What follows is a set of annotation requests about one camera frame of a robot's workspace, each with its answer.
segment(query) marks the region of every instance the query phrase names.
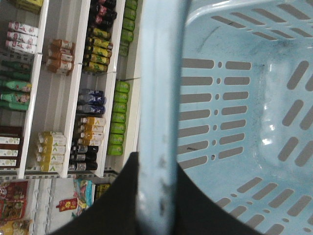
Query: shopping basket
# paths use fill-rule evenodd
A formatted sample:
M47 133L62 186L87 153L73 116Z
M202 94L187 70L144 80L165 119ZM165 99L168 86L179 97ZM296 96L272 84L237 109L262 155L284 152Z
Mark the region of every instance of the shopping basket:
M312 234L313 0L195 0L185 19L186 9L144 4L139 217L170 228L177 153L238 220Z

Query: basket slot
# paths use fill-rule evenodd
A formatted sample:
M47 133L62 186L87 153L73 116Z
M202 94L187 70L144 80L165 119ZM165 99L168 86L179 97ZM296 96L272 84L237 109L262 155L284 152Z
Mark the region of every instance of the basket slot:
M272 208L278 208L281 204L283 204L292 194L294 191L290 188L285 189L281 192L277 197L275 197L271 202L269 202L269 206Z
M298 143L299 143L299 140L296 137L291 137L287 141L283 149L280 151L278 155L278 159L283 162L287 160L287 158L290 156L290 154L292 153L294 148L298 145Z

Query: dark bottle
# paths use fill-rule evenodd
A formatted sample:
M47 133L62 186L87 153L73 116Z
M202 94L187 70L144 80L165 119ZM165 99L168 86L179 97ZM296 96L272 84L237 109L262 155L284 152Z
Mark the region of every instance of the dark bottle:
M99 4L91 5L89 12L112 21L115 20L117 16L117 12Z
M72 154L70 156L70 159L72 161L85 161L85 162L95 162L97 160L97 154L96 153L78 153L78 154Z
M116 0L91 0L91 4L100 4L104 5L110 9L114 9L116 6Z
M97 168L98 168L98 164L96 162L86 163L86 162L70 161L68 165L69 170L77 170L77 171L96 170Z

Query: green can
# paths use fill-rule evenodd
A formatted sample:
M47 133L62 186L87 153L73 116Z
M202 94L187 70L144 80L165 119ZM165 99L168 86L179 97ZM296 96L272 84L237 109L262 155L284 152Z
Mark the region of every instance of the green can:
M126 114L113 112L112 116L111 116L111 121L112 122L118 122L118 123L125 123L126 122Z
M109 144L123 144L124 135L121 134L110 134L109 135Z
M134 11L128 7L125 7L124 17L134 21L136 19L136 11Z
M126 131L126 126L123 123L111 122L110 133L113 134L124 134Z
M117 92L125 92L128 93L130 90L130 84L124 81L116 81L115 83L115 90Z
M127 111L127 104L119 103L119 102L113 102L112 111L116 112L116 113L123 113L123 114L125 114L126 111Z
M124 18L123 19L123 24L122 24L123 29L127 29L131 32L135 29L135 21L132 21L130 19Z
M131 43L134 40L134 33L129 30L122 29L121 40L125 40Z
M119 102L119 103L127 103L127 101L128 101L128 94L124 93L124 92L114 92L113 100L115 102Z
M113 156L121 156L123 154L123 146L120 144L109 144L107 154Z

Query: red package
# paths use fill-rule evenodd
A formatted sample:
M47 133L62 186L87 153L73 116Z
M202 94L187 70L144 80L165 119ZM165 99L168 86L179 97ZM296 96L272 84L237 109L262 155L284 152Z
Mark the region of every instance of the red package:
M27 181L0 184L0 199L20 200L26 198Z
M56 208L59 208L59 212L76 209L77 198L62 200L59 202L59 205L57 205Z

